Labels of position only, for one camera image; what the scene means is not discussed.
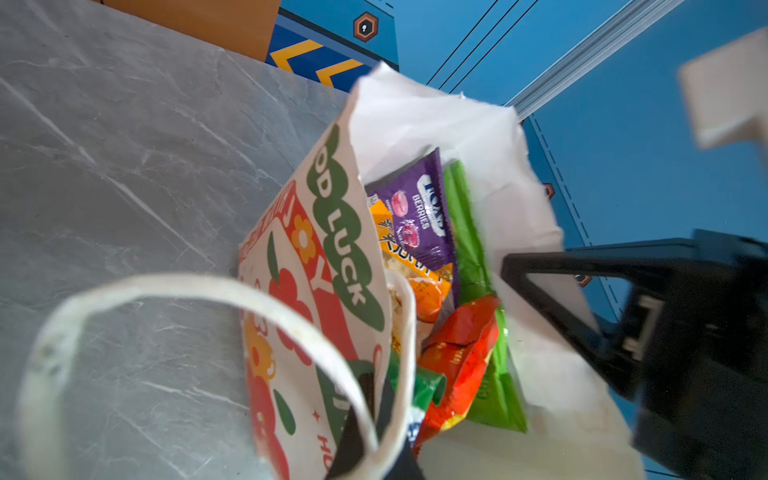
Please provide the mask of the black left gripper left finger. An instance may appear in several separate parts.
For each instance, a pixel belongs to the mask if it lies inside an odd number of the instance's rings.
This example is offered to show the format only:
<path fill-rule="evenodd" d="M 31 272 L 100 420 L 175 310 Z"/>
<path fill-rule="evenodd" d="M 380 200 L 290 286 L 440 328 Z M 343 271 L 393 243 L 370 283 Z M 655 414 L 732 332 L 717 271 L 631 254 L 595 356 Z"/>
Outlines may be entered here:
<path fill-rule="evenodd" d="M 358 376 L 358 382 L 369 407 L 374 407 L 375 385 L 374 374 L 364 373 Z M 364 458 L 363 440 L 359 432 L 358 420 L 353 410 L 347 415 L 340 443 L 334 457 L 327 479 L 341 479 L 351 472 Z"/>

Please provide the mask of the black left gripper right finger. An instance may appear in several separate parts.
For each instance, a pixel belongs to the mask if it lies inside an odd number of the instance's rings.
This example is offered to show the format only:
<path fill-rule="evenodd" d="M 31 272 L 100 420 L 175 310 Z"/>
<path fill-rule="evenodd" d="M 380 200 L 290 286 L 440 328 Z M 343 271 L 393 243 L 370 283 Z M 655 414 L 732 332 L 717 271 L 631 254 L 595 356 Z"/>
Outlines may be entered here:
<path fill-rule="evenodd" d="M 389 425 L 394 407 L 395 391 L 389 380 L 383 384 L 380 402 L 380 444 L 383 444 L 384 430 Z M 399 448 L 399 455 L 391 470 L 385 476 L 386 480 L 424 480 L 424 474 L 416 461 L 416 457 L 405 440 Z"/>

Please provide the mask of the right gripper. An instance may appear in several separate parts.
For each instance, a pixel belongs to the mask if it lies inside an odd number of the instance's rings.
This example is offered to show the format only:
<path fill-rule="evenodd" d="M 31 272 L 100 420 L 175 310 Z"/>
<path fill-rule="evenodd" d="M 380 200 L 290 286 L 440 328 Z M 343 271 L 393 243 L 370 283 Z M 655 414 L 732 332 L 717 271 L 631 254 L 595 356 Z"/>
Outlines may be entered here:
<path fill-rule="evenodd" d="M 535 276 L 619 278 L 630 295 L 602 329 Z M 685 479 L 767 476 L 767 245 L 697 230 L 563 252 L 516 253 L 501 278 L 609 387 L 642 387 L 632 445 Z"/>

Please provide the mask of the red yellow snack packet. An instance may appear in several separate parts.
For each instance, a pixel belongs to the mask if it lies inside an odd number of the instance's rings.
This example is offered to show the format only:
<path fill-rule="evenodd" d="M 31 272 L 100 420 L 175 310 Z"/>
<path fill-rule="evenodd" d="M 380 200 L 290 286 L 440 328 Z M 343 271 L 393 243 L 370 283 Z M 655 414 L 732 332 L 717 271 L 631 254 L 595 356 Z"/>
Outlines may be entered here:
<path fill-rule="evenodd" d="M 468 302 L 426 340 L 422 353 L 431 352 L 437 357 L 448 381 L 448 419 L 437 435 L 463 421 L 470 410 L 499 337 L 499 306 L 500 300 L 494 295 Z"/>

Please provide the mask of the white paper bag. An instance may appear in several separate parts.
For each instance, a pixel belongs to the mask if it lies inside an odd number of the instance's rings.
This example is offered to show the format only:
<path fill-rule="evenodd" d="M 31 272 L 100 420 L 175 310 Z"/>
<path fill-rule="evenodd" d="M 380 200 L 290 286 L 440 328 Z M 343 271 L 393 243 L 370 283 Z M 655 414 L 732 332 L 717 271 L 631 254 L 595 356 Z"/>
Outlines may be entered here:
<path fill-rule="evenodd" d="M 340 456 L 349 413 L 362 416 L 356 479 L 383 476 L 405 436 L 405 403 L 382 433 L 364 411 L 356 366 L 381 393 L 394 330 L 388 271 L 375 236 L 366 184 L 445 147 L 467 170 L 481 217 L 485 264 L 505 253 L 560 248 L 562 233 L 531 168 L 511 107 L 450 95 L 381 65 L 354 85 L 329 125 L 239 249 L 235 279 L 190 273 L 135 275 L 75 294 L 46 319 L 27 361 L 17 407 L 20 455 L 31 479 L 69 479 L 61 396 L 89 319 L 149 297 L 237 308 L 269 353 L 273 377 L 249 380 L 264 423 L 254 432 L 284 479 L 317 478 Z"/>

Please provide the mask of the yellow orange snack packet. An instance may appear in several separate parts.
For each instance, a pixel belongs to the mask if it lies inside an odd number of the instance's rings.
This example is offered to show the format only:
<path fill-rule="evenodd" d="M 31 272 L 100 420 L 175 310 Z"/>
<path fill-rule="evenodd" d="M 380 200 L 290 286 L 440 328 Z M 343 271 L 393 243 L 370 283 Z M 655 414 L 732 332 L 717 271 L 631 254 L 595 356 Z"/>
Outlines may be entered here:
<path fill-rule="evenodd" d="M 413 289 L 417 318 L 424 323 L 438 321 L 452 289 L 453 264 L 432 271 L 396 242 L 393 214 L 376 195 L 368 198 L 385 266 L 402 274 Z"/>

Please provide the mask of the purple snack packet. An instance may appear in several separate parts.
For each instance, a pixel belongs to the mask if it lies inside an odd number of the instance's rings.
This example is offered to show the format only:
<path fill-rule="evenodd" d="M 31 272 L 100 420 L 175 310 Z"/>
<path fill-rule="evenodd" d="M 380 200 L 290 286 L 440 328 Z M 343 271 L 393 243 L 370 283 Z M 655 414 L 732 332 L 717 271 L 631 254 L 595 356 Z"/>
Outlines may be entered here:
<path fill-rule="evenodd" d="M 456 263 L 440 151 L 365 187 L 393 214 L 396 242 L 430 270 Z"/>

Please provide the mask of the green white snack packet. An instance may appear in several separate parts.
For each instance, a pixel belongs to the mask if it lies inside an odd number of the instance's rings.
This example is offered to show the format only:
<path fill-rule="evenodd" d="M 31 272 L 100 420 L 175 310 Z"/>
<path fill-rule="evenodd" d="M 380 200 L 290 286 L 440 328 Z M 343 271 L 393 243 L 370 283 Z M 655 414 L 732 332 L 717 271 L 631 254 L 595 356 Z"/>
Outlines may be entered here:
<path fill-rule="evenodd" d="M 445 368 L 431 352 L 424 351 L 416 360 L 413 393 L 407 406 L 406 439 L 418 448 L 435 437 L 446 423 L 448 381 Z"/>

